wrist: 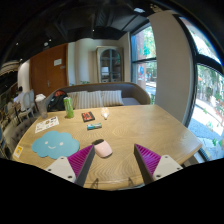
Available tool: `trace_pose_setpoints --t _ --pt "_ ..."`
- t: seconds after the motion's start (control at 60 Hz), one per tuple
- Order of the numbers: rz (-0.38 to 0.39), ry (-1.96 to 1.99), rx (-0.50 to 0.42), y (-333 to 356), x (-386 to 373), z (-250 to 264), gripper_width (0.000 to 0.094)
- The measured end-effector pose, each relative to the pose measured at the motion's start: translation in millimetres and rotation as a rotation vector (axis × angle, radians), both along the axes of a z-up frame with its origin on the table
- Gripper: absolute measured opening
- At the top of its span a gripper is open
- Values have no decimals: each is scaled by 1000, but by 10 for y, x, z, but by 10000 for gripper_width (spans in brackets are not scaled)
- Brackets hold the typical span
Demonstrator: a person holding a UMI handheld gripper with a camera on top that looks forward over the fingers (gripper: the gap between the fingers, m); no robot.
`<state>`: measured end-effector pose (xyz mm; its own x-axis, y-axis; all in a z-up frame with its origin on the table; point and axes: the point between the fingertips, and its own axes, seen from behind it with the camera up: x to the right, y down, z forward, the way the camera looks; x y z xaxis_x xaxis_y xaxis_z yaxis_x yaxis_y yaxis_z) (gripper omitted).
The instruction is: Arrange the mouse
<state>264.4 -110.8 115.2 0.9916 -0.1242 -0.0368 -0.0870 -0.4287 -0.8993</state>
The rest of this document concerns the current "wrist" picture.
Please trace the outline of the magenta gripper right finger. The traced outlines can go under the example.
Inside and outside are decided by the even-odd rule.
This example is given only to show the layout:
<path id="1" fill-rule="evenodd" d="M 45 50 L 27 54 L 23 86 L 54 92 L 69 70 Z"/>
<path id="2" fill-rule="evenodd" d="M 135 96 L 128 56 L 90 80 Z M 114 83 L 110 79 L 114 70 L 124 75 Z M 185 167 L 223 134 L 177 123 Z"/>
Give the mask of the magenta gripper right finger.
<path id="1" fill-rule="evenodd" d="M 160 156 L 138 144 L 134 145 L 134 155 L 145 185 L 182 169 L 169 155 Z"/>

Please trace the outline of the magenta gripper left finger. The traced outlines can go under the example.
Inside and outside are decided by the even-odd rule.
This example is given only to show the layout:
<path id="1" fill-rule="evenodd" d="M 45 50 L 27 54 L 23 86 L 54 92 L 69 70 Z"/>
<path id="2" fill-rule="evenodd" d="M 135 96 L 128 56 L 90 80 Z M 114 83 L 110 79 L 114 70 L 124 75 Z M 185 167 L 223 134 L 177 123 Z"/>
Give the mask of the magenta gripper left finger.
<path id="1" fill-rule="evenodd" d="M 69 157 L 59 157 L 46 171 L 83 187 L 94 156 L 94 146 L 90 145 Z"/>

